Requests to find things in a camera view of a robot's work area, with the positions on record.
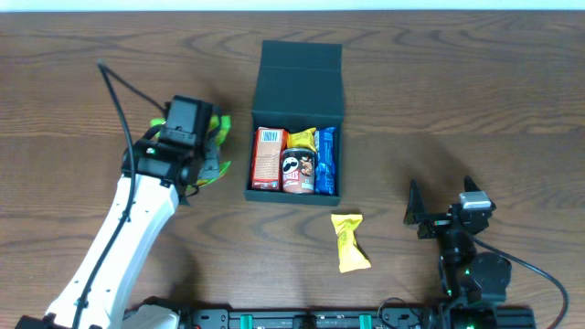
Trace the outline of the red wafer snack box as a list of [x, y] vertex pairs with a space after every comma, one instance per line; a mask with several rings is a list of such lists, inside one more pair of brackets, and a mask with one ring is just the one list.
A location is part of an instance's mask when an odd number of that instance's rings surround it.
[[288, 133], [280, 128], [260, 127], [255, 142], [250, 169], [252, 189], [279, 191], [281, 189], [281, 153]]

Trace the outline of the green Haribo gummy bag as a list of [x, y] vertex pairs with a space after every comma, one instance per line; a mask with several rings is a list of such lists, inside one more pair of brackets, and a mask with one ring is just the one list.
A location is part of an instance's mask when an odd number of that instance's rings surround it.
[[231, 161], [221, 160], [221, 145], [226, 141], [231, 129], [229, 115], [213, 114], [209, 123], [209, 137], [205, 147], [205, 165], [201, 168], [197, 187], [208, 186], [223, 177], [230, 168]]

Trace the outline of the black gift box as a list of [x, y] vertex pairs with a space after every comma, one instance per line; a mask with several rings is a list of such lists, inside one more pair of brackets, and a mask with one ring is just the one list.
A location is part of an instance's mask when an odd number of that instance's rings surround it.
[[342, 197], [345, 95], [340, 44], [262, 42], [261, 63], [251, 107], [249, 157], [260, 127], [298, 133], [334, 127], [335, 193], [294, 195], [255, 190], [247, 173], [243, 195], [248, 201], [336, 207]]

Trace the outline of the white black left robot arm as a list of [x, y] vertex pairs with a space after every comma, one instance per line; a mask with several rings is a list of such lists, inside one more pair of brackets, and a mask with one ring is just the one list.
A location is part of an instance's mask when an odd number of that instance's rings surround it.
[[154, 241], [198, 176], [218, 170], [218, 131], [204, 136], [153, 127], [122, 159], [111, 208], [75, 275], [41, 318], [24, 315], [20, 328], [181, 328], [173, 306], [126, 308]]

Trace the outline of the blue Oreo cookie pack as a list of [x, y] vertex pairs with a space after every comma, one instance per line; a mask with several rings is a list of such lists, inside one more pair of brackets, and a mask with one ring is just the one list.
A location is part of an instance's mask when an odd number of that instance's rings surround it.
[[314, 189], [320, 195], [335, 194], [335, 132], [335, 127], [327, 127], [317, 130], [314, 134], [316, 148]]

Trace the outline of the small orange candy wrapper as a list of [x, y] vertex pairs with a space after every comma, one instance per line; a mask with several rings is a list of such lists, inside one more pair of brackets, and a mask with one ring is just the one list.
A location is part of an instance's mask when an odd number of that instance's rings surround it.
[[316, 128], [308, 128], [298, 133], [289, 133], [287, 136], [287, 147], [288, 148], [304, 148], [309, 149], [312, 152], [316, 151], [314, 133]]

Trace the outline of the yellow candy wrapper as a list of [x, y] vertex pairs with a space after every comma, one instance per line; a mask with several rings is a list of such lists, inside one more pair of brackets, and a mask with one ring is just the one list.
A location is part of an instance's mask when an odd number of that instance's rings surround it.
[[364, 270], [371, 267], [370, 261], [356, 242], [355, 231], [361, 224], [361, 214], [332, 214], [331, 220], [337, 236], [339, 271]]

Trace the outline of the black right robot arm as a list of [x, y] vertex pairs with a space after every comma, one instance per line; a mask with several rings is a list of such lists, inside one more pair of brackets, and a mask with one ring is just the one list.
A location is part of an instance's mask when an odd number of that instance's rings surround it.
[[419, 239], [439, 246], [439, 274], [446, 297], [419, 316], [422, 328], [496, 328], [495, 308], [506, 299], [512, 265], [493, 251], [478, 252], [475, 235], [488, 228], [495, 203], [473, 179], [463, 179], [459, 201], [443, 213], [426, 210], [417, 181], [409, 183], [404, 223]]

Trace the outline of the red Pringles can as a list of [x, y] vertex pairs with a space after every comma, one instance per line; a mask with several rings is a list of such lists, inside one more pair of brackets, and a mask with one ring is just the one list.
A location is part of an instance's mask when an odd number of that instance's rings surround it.
[[284, 193], [314, 193], [314, 157], [314, 151], [306, 148], [289, 148], [282, 152]]

